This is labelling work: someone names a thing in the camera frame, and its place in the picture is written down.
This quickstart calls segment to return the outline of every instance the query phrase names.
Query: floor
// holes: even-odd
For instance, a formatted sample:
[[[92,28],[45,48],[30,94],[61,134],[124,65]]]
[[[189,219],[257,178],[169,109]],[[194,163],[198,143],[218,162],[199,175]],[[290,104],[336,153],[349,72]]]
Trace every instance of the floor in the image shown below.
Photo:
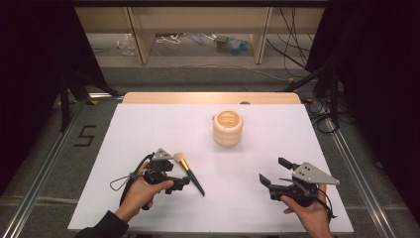
[[[305,59],[297,48],[284,43],[289,36],[269,35],[269,41],[292,59],[286,59],[267,44],[262,64],[255,64],[252,53],[234,55],[218,49],[213,40],[202,35],[157,36],[147,64],[139,64],[133,51],[124,47],[124,35],[88,35],[89,42],[110,86],[121,91],[272,91],[281,89],[289,81],[307,75],[300,64]],[[248,41],[246,35],[234,35],[235,39]],[[303,53],[308,56],[312,36],[298,36]],[[207,78],[215,69],[237,75],[238,78]],[[137,75],[145,71],[145,81]],[[300,98],[310,98],[315,82],[299,88]],[[87,87],[92,96],[102,96],[100,90]],[[73,102],[71,105],[72,129],[65,135],[59,132],[59,101],[52,109],[33,152],[23,162],[14,179],[0,199],[0,231],[5,233],[8,224],[20,223],[14,237],[72,237],[74,232],[66,229],[77,204],[83,185],[89,176],[101,138],[106,134],[116,105],[121,98],[100,97],[89,103]],[[309,104],[308,113],[320,109],[320,104]],[[341,102],[342,111],[346,104]],[[332,175],[342,184],[339,193],[354,224],[355,233],[339,237],[420,237],[420,228],[405,206],[386,173],[374,162],[357,124],[349,113],[340,117],[341,128],[334,134],[322,133],[331,129],[328,121],[314,124],[314,131],[331,168]],[[93,133],[95,139],[80,138],[80,131]],[[32,185],[38,183],[38,189]],[[22,211],[26,204],[27,212]],[[220,235],[196,235],[191,237],[232,237]],[[185,235],[155,235],[154,237],[185,237]],[[280,237],[307,237],[306,234],[281,234]]]

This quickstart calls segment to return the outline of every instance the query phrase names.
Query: wire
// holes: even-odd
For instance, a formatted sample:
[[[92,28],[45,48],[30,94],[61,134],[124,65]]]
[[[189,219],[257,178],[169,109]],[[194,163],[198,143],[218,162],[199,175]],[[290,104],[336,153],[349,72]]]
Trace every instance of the wire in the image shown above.
[[[288,44],[288,43],[287,43],[284,39],[282,39],[282,38],[281,38],[280,34],[277,34],[277,36],[278,36],[278,38],[279,38],[279,39],[280,39],[283,43]],[[300,50],[305,51],[305,52],[310,52],[308,49],[299,48],[298,46],[294,46],[294,45],[291,45],[291,44],[289,44],[289,46],[290,46],[290,47],[293,47],[293,48],[300,49]]]
[[[317,200],[322,206],[325,207],[325,209],[327,209],[327,214],[328,214],[328,222],[331,221],[332,218],[336,218],[337,216],[335,216],[333,214],[333,204],[331,203],[330,197],[327,195],[327,193],[321,189],[318,188],[318,191],[321,191],[322,193],[324,193],[325,197],[327,197],[328,202],[330,203],[330,206],[328,206],[324,201],[322,201],[321,199],[319,199],[317,196],[313,195],[313,197],[315,198],[315,200]]]
[[[297,65],[301,66],[302,68],[305,67],[305,65],[303,65],[302,63],[296,61],[294,58],[288,56],[286,53],[282,52],[281,50],[279,50],[278,48],[276,48],[270,41],[269,39],[266,39],[266,41],[280,54],[284,55],[286,58],[288,58],[289,60],[292,60],[294,63],[296,63]]]
[[[318,103],[318,105],[320,105],[319,110],[318,111],[314,111],[312,110],[311,105],[314,104],[314,101],[316,101]],[[312,122],[312,126],[316,125],[316,128],[319,132],[324,133],[324,134],[329,134],[329,133],[334,133],[336,132],[340,126],[336,124],[336,122],[334,120],[331,120],[332,124],[334,124],[334,128],[331,130],[323,130],[321,129],[321,123],[325,120],[331,119],[332,115],[331,113],[327,113],[326,112],[326,107],[324,105],[324,103],[322,102],[321,99],[305,99],[303,100],[303,103],[305,104],[305,108],[307,110],[307,112],[309,113],[309,118],[311,121],[316,120],[314,122]]]
[[[171,40],[168,40],[163,35],[160,35],[160,39],[157,40],[157,43],[169,42],[169,43],[178,45],[178,44],[181,44],[181,41],[178,39],[179,36],[183,37],[183,36],[185,36],[185,34],[182,34],[182,35],[170,35]]]
[[[157,53],[158,56],[162,57],[163,60],[165,60],[164,56],[162,56],[155,47],[152,46],[152,49]],[[171,65],[169,63],[165,63],[165,65],[166,66],[169,66],[169,67],[175,67],[175,68],[177,68],[177,67],[207,67],[207,66],[239,67],[239,68],[243,68],[243,69],[246,69],[246,70],[249,70],[249,71],[252,71],[252,72],[256,72],[256,73],[259,73],[259,74],[263,74],[263,75],[272,77],[272,78],[277,79],[277,80],[287,81],[287,79],[285,79],[285,78],[276,77],[276,76],[273,76],[273,75],[271,75],[269,73],[266,73],[264,71],[258,71],[258,70],[255,70],[255,69],[251,69],[251,68],[248,68],[248,67],[245,67],[245,66],[238,65],[238,64],[225,65],[225,64],[216,64],[216,63],[206,63],[206,64],[198,64],[198,65],[188,65],[188,64],[185,64],[185,65],[175,66],[175,65]]]
[[[286,20],[286,18],[284,16],[283,11],[281,10],[281,8],[279,8],[279,10],[280,10],[280,13],[281,13],[281,17],[283,18],[284,23],[286,24],[286,27],[287,27],[287,29],[289,31],[289,39],[287,41],[286,47],[289,45],[290,38],[293,38],[294,42],[296,43],[296,46],[299,49],[300,57],[302,58],[303,63],[306,64],[307,58],[306,58],[305,54],[303,53],[303,51],[301,50],[301,48],[299,46],[299,42],[297,41],[296,26],[294,24],[294,19],[295,19],[295,14],[296,14],[296,8],[292,8],[292,10],[291,10],[291,17],[292,17],[291,27],[289,26],[289,24],[288,24],[288,22],[287,22],[287,20]]]
[[[128,181],[129,181],[129,179],[136,179],[136,178],[139,178],[139,177],[141,177],[141,176],[137,176],[137,173],[139,172],[139,170],[140,170],[140,168],[142,167],[142,165],[145,163],[145,161],[146,160],[149,160],[149,159],[151,159],[153,156],[155,155],[155,152],[153,152],[153,153],[151,153],[150,155],[147,155],[147,156],[145,156],[141,161],[140,161],[140,163],[139,163],[139,165],[136,167],[136,169],[132,172],[132,173],[129,173],[127,176],[125,176],[125,177],[121,177],[121,178],[117,178],[117,179],[115,179],[115,180],[112,180],[110,183],[109,183],[109,186],[111,186],[111,188],[113,189],[113,190],[115,190],[115,191],[118,191],[119,189],[121,189],[121,187],[123,187]],[[117,187],[117,188],[115,188],[112,184],[114,183],[114,182],[116,182],[116,181],[119,181],[119,180],[121,180],[121,179],[126,179],[119,187]]]

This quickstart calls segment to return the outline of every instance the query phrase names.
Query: aluminum rail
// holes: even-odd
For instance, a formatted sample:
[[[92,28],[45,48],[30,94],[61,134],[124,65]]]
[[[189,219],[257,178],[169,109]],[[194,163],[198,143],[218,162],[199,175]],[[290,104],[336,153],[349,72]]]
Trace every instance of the aluminum rail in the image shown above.
[[[22,232],[26,221],[28,220],[37,199],[46,184],[55,162],[59,158],[59,155],[65,145],[69,133],[71,132],[72,126],[76,121],[80,111],[83,109],[85,102],[77,102],[73,109],[73,115],[64,131],[59,132],[57,139],[55,140],[49,155],[47,156],[42,168],[38,172],[37,177],[31,185],[31,188],[22,200],[18,210],[10,221],[3,238],[16,238],[19,237]]]
[[[335,127],[330,119],[327,120],[327,126],[330,130],[333,130]],[[343,157],[343,161],[345,162],[346,167],[349,170],[359,193],[361,194],[362,200],[365,203],[367,211],[369,212],[380,237],[397,237],[389,223],[386,214],[383,212],[383,209],[381,208],[378,200],[370,189],[368,181],[366,180],[362,170],[358,165],[358,162],[356,161],[349,146],[347,145],[340,129],[332,133],[332,136],[334,138],[334,142],[337,145],[337,148],[340,151],[340,154]]]

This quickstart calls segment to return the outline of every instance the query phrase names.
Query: white table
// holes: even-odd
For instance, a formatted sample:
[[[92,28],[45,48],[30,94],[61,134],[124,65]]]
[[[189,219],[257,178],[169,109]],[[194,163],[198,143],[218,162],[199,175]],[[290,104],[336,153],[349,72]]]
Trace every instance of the white table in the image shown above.
[[[241,142],[230,149],[212,138],[212,116],[235,110],[244,119]],[[70,230],[94,226],[106,210],[115,211],[122,190],[109,182],[133,171],[147,154],[164,148],[184,154],[206,191],[193,183],[171,195],[155,196],[154,206],[130,222],[129,231],[188,234],[278,234],[304,232],[294,214],[285,215],[282,202],[270,200],[259,181],[263,174],[275,184],[291,179],[291,171],[277,163],[309,162],[330,173],[303,105],[300,104],[120,104],[79,199]],[[184,177],[175,161],[168,174]],[[327,193],[334,214],[333,233],[351,233],[353,227],[332,185]]]

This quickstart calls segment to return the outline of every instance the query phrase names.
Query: person's right hand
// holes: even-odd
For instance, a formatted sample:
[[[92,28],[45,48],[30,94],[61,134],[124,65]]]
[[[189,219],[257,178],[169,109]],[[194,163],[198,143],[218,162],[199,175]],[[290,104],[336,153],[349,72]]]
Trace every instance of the person's right hand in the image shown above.
[[[146,167],[148,163],[144,163],[141,170]],[[129,222],[144,205],[152,207],[152,198],[161,190],[165,190],[173,186],[173,180],[165,180],[158,184],[149,184],[143,177],[138,177],[131,185],[129,191],[124,198],[121,206],[115,211],[121,220]]]
[[[318,187],[324,192],[327,190],[325,184],[319,184]],[[321,191],[318,191],[317,196],[323,202],[326,201],[325,194]],[[314,201],[310,206],[303,207],[297,204],[295,200],[285,195],[283,195],[280,200],[288,206],[288,208],[284,210],[284,213],[296,213],[303,227],[311,237],[333,237],[330,231],[327,210],[319,202]]]

